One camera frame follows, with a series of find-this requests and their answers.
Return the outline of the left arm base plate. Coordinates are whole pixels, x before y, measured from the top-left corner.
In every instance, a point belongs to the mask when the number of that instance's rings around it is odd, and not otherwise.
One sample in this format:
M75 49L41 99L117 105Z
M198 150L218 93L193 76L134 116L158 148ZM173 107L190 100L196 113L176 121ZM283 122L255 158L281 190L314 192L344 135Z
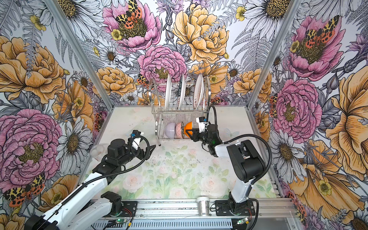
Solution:
M111 211L105 215L106 218L112 217L134 217L136 215L137 201L120 201L114 202Z

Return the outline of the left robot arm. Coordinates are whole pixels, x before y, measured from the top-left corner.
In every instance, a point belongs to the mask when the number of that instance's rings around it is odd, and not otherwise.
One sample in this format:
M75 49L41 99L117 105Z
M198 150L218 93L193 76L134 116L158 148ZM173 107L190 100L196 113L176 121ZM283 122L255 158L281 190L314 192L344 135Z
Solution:
M117 193L108 191L92 205L88 203L121 174L140 167L155 150L143 136L128 141L115 139L107 148L107 154L93 169L88 178L71 194L43 215L33 215L25 222L26 230L85 230L105 216L119 216L132 211L125 208Z

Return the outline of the lavender bowl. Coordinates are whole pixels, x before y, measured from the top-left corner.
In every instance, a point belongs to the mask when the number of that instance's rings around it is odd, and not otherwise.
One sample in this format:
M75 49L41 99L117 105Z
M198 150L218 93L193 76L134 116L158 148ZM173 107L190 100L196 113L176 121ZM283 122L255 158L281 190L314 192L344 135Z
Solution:
M175 137L175 122L169 122L164 128L164 135L168 139L174 139Z

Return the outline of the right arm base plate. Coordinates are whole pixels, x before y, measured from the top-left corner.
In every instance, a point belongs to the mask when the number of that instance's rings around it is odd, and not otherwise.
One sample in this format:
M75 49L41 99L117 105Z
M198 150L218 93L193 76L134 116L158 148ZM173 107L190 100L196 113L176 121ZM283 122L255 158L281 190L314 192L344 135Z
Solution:
M252 201L234 203L230 200L216 200L215 212L217 216L254 216L255 206Z

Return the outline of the green rimmed white plate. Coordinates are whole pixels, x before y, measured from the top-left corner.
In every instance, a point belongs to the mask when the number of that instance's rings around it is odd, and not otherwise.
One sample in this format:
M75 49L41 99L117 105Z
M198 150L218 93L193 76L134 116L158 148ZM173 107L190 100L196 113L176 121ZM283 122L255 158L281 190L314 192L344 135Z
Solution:
M170 75L168 75L167 82L166 82L166 92L165 92L165 105L164 105L165 110L169 109L170 99L171 99L171 90L172 90L172 78Z

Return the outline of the orange bowl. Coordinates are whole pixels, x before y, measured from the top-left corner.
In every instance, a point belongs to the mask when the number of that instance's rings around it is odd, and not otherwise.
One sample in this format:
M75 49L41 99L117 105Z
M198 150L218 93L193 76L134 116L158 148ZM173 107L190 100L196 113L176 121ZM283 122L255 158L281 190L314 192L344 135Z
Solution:
M185 137L186 138L188 138L187 136L186 136L186 130L187 129L192 129L193 128L193 122L189 122L189 123L187 123L186 125L185 125L185 127L184 127L184 134L185 134Z

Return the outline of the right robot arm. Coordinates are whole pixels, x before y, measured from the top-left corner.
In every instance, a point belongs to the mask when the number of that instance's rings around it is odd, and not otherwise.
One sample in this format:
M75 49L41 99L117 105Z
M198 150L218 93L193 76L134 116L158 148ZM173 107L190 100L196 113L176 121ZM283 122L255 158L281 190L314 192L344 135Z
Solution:
M250 140L234 144L233 141L223 142L219 138L218 127L210 124L206 128L184 129L184 133L194 142L202 142L208 146L209 153L218 158L229 158L237 176L235 186L229 193L229 198L222 215L225 213L254 215L251 209L253 201L249 195L253 185L261 179L270 167L260 156Z

